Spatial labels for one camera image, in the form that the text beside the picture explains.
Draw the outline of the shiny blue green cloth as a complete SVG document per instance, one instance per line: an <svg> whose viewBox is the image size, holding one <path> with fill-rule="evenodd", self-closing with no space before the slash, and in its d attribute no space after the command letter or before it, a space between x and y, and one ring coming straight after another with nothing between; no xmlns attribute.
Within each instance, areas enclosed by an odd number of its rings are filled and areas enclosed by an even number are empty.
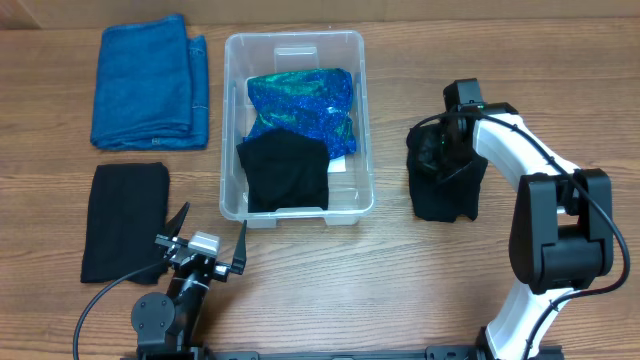
<svg viewBox="0 0 640 360"><path fill-rule="evenodd" d="M331 159L356 152L350 72L320 68L253 77L247 94L256 120L246 140L284 129L323 142Z"/></svg>

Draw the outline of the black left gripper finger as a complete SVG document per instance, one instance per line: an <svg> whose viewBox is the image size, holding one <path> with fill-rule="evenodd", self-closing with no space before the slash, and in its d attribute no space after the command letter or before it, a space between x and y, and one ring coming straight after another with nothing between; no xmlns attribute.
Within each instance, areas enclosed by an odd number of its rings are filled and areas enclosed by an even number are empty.
<svg viewBox="0 0 640 360"><path fill-rule="evenodd" d="M186 216L188 214L190 208L190 203L185 202L178 213L169 220L163 230L163 234L169 238L177 237L181 231L181 228L184 224Z"/></svg>
<svg viewBox="0 0 640 360"><path fill-rule="evenodd" d="M247 221L244 221L240 230L239 238L234 250L230 272L236 275L242 275L244 273L247 255L246 255L246 232Z"/></svg>

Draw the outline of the clear plastic storage bin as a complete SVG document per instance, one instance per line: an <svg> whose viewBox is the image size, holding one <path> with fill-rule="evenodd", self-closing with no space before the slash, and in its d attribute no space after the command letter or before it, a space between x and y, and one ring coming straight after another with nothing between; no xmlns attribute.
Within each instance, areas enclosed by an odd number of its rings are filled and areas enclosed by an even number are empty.
<svg viewBox="0 0 640 360"><path fill-rule="evenodd" d="M342 68L352 75L354 98L350 116L357 143L346 155L346 171L328 173L329 203L320 208L284 208L250 213L249 187L236 146L256 120L247 81L273 73ZM365 43L355 30L236 33L225 44L220 198L228 220L247 221L250 228L274 228L282 219L322 218L328 226L354 225L375 206L375 180L369 125Z"/></svg>

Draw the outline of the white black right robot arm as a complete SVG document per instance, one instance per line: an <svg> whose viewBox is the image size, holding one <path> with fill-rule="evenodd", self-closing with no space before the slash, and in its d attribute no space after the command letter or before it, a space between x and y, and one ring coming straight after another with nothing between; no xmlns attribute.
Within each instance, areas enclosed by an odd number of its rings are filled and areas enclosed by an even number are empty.
<svg viewBox="0 0 640 360"><path fill-rule="evenodd" d="M430 346L428 359L561 359L541 340L565 305L594 295L592 282L613 265L612 186L600 169L582 169L542 143L509 103L488 103L477 79L443 91L445 111L406 138L416 217L477 218L486 168L516 192L508 242L514 284L473 345Z"/></svg>

